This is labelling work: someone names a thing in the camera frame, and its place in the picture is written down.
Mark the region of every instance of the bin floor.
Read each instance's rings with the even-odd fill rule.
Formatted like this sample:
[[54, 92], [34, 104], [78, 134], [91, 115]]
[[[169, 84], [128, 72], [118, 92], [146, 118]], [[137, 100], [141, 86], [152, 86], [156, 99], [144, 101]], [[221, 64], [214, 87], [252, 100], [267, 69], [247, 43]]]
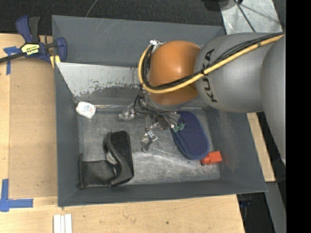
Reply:
[[[208, 129], [206, 111], [189, 110], [202, 123], [210, 143], [213, 145]], [[98, 111], [92, 119], [78, 115], [79, 151], [83, 153], [83, 160], [95, 161], [105, 159], [103, 140], [107, 133], [125, 130], [130, 135], [132, 156], [134, 162], [134, 177], [128, 183], [172, 183], [186, 181], [215, 180], [220, 178], [219, 165], [201, 166], [198, 160], [184, 157], [175, 145], [169, 129], [153, 130], [159, 138], [147, 153], [140, 150], [140, 140], [145, 133], [145, 118], [138, 116], [131, 121], [119, 121], [120, 112]]]

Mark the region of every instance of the orange object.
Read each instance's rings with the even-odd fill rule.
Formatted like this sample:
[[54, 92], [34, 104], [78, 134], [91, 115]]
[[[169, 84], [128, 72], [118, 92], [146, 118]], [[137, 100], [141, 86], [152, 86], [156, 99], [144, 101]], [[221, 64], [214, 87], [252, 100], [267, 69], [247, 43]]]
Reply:
[[208, 155], [201, 160], [201, 163], [211, 165], [220, 163], [221, 161], [223, 161], [223, 158], [220, 151], [213, 151], [209, 152]]
[[[194, 73], [194, 64], [201, 48], [188, 41], [169, 41], [154, 51], [150, 60], [148, 82], [152, 86], [170, 83]], [[155, 94], [150, 98], [163, 105], [178, 105], [198, 96], [194, 83], [173, 92]]]

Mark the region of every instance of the blue sponge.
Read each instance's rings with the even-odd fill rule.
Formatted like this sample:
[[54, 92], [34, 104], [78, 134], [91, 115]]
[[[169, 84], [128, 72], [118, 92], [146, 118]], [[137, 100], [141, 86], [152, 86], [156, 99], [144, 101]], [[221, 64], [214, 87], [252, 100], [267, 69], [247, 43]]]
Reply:
[[184, 123], [184, 129], [174, 132], [173, 139], [183, 154], [192, 160], [201, 160], [208, 155], [209, 142], [199, 119], [191, 112], [180, 111], [180, 123]]

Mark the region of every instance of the orange block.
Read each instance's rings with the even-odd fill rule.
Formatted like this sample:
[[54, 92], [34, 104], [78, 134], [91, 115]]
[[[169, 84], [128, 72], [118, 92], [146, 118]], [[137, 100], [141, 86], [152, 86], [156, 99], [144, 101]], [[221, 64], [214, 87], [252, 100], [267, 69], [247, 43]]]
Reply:
[[220, 151], [213, 151], [209, 152], [208, 155], [201, 160], [201, 163], [211, 165], [220, 163], [222, 160], [223, 158]]

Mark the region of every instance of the wooden table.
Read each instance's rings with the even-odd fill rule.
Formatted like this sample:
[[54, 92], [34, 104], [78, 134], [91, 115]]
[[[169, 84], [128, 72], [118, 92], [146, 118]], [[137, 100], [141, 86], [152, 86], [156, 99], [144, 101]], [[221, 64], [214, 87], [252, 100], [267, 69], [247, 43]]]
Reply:
[[[0, 58], [4, 47], [23, 43], [18, 34], [0, 34]], [[11, 65], [6, 75], [7, 63], [0, 64], [0, 181], [9, 179], [9, 198], [34, 198], [34, 207], [0, 212], [0, 232], [53, 232], [55, 214], [72, 214], [74, 233], [245, 232], [235, 195], [58, 207], [53, 69], [23, 57]], [[265, 180], [273, 182], [257, 116], [248, 119]]]

